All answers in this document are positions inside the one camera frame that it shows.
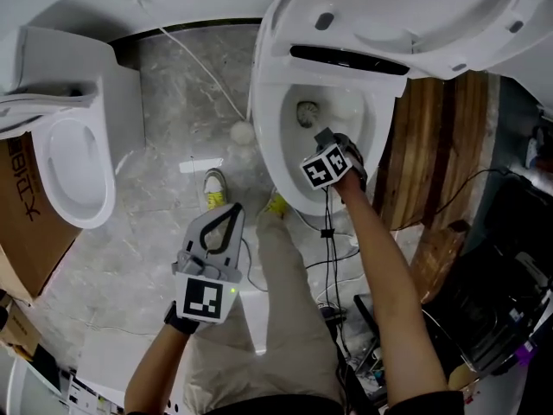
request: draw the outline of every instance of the yellow sneaker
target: yellow sneaker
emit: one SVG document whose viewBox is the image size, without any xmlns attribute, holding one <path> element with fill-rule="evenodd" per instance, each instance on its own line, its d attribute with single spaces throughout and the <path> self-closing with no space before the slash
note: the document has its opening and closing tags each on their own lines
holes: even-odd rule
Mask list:
<svg viewBox="0 0 553 415">
<path fill-rule="evenodd" d="M 287 210 L 288 203 L 283 199 L 283 196 L 277 192 L 277 188 L 273 188 L 270 193 L 270 199 L 263 208 L 263 212 L 272 212 L 273 214 L 279 215 L 280 218 L 284 218 Z"/>
<path fill-rule="evenodd" d="M 226 180 L 220 170 L 213 168 L 206 172 L 204 196 L 209 210 L 220 208 L 227 203 Z"/>
</svg>

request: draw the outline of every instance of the handheld device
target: handheld device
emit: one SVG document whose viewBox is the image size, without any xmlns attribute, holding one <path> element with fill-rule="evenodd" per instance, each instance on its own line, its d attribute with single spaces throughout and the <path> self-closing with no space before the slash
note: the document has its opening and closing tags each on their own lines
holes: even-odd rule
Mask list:
<svg viewBox="0 0 553 415">
<path fill-rule="evenodd" d="M 300 165 L 309 186 L 319 189 L 335 184 L 353 168 L 359 176 L 361 188 L 365 191 L 368 175 L 363 167 L 363 157 L 349 137 L 325 128 L 315 136 L 315 141 L 316 153 L 303 160 Z"/>
<path fill-rule="evenodd" d="M 206 236 L 223 222 L 220 246 L 207 247 Z M 176 315 L 201 322 L 223 322 L 238 295 L 238 270 L 245 212 L 240 203 L 217 207 L 196 218 L 187 229 L 173 263 Z"/>
</svg>

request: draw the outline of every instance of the person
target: person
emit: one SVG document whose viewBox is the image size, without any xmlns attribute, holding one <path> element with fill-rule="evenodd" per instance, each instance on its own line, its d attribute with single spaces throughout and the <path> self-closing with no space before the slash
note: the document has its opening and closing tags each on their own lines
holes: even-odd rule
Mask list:
<svg viewBox="0 0 553 415">
<path fill-rule="evenodd" d="M 220 171 L 208 171 L 204 186 L 210 209 L 226 204 Z M 448 391 L 403 254 L 352 170 L 334 188 L 353 221 L 372 292 L 389 414 L 462 414 L 462 394 Z M 127 414 L 165 411 L 185 348 L 184 402 L 195 414 L 344 413 L 336 345 L 311 296 L 302 255 L 283 223 L 286 211 L 285 200 L 274 190 L 257 217 L 258 254 L 269 291 L 266 352 L 254 351 L 239 297 L 225 322 L 195 333 L 197 322 L 174 315 L 130 380 Z"/>
</svg>

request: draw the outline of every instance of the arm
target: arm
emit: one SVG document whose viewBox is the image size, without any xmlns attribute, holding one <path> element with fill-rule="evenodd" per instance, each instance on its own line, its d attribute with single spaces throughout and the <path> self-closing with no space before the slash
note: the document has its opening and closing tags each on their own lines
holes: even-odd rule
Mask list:
<svg viewBox="0 0 553 415">
<path fill-rule="evenodd" d="M 168 324 L 163 326 L 130 379 L 124 395 L 125 413 L 165 412 L 189 336 Z"/>
<path fill-rule="evenodd" d="M 346 203 L 359 240 L 380 329 L 390 407 L 425 393 L 447 391 L 403 254 L 351 170 L 335 188 Z"/>
</svg>

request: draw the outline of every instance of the dark slot on lid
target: dark slot on lid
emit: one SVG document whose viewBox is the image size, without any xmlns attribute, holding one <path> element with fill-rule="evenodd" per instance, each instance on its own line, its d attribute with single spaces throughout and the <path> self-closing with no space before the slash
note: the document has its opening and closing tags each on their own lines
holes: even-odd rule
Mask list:
<svg viewBox="0 0 553 415">
<path fill-rule="evenodd" d="M 393 61 L 339 49 L 295 45 L 290 48 L 290 53 L 298 59 L 319 61 L 320 63 L 350 67 L 360 71 L 387 73 L 389 75 L 406 75 L 409 72 L 408 67 Z"/>
</svg>

